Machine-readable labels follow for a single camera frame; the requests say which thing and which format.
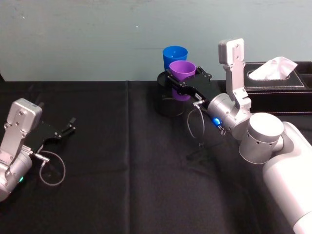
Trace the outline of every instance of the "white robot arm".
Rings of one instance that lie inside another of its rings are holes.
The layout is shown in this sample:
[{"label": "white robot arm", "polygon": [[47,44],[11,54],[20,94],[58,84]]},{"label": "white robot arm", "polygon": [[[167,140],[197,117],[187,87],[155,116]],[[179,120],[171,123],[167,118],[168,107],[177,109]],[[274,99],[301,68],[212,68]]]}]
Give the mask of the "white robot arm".
[{"label": "white robot arm", "polygon": [[219,128],[241,140],[239,153],[264,164],[263,178],[296,234],[312,233],[312,146],[291,123],[267,113],[251,114],[244,89],[244,40],[219,44],[227,94],[216,96],[208,114]]}]

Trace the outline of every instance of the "cable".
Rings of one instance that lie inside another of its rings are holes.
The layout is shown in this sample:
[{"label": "cable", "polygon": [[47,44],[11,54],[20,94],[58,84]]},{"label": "cable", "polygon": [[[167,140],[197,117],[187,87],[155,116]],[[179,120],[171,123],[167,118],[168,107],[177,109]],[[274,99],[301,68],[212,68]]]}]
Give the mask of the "cable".
[{"label": "cable", "polygon": [[61,163],[62,163],[62,165],[63,165],[64,172],[63,172],[63,178],[60,180],[60,182],[55,183],[55,184],[50,184],[50,183],[46,182],[46,181],[42,178],[42,169],[43,169],[43,167],[44,167],[44,165],[45,165],[45,161],[44,161],[43,164],[42,164],[41,167],[40,167],[40,170],[39,170],[40,179],[42,180],[43,183],[45,183],[46,185],[49,185],[49,186],[57,186],[57,185],[61,184],[61,183],[64,181],[65,175],[66,175],[66,167],[65,167],[64,161],[61,159],[60,156],[58,156],[57,154],[55,154],[55,153],[53,153],[53,152],[50,152],[50,151],[41,151],[41,153],[52,154],[52,155],[56,156],[57,158],[59,158],[59,160],[61,161]]},{"label": "cable", "polygon": [[[204,135],[204,134],[205,134],[205,121],[204,121],[204,116],[203,116],[203,113],[201,112],[201,109],[199,108],[199,106],[196,106],[196,107],[198,108],[198,110],[199,110],[199,112],[200,112],[200,115],[201,115],[201,120],[202,120],[202,123],[203,123],[203,133],[202,133],[202,135]],[[191,131],[191,128],[190,128],[190,123],[189,123],[190,115],[191,115],[191,113],[194,112],[194,111],[196,111],[196,109],[191,110],[191,111],[189,112],[189,114],[187,115],[187,127],[188,127],[188,129],[189,129],[189,131],[190,131],[191,136],[192,136],[194,139],[197,139],[197,137],[195,137],[195,136],[193,135],[193,133],[192,133],[192,131]]]}]

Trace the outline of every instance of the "blue cup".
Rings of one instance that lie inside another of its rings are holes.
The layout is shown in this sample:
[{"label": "blue cup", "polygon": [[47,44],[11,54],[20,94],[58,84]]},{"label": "blue cup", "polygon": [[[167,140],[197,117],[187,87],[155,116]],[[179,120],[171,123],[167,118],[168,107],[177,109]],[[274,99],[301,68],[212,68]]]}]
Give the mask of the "blue cup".
[{"label": "blue cup", "polygon": [[178,45],[168,46],[162,51],[165,70],[169,69],[170,63],[177,60],[186,60],[188,51],[186,48]]}]

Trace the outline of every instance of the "blue led light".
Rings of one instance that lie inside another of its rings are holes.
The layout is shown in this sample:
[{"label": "blue led light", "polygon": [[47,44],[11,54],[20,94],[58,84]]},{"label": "blue led light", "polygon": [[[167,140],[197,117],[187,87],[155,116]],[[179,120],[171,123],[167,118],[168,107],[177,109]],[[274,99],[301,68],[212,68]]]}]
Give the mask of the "blue led light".
[{"label": "blue led light", "polygon": [[217,126],[221,125],[221,120],[219,120],[218,118],[213,118],[213,123],[217,127]]}]

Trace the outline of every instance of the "purple cup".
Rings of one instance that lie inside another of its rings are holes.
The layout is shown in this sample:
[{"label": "purple cup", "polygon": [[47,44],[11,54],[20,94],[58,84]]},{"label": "purple cup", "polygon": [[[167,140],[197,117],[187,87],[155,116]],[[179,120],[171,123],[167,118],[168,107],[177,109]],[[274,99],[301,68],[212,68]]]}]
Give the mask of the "purple cup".
[{"label": "purple cup", "polygon": [[[195,64],[186,61],[186,60],[178,60],[170,63],[169,69],[178,80],[182,81],[187,77],[195,75],[196,66]],[[189,95],[180,95],[177,93],[175,89],[172,89],[172,97],[179,101],[187,101],[191,96]]]}]

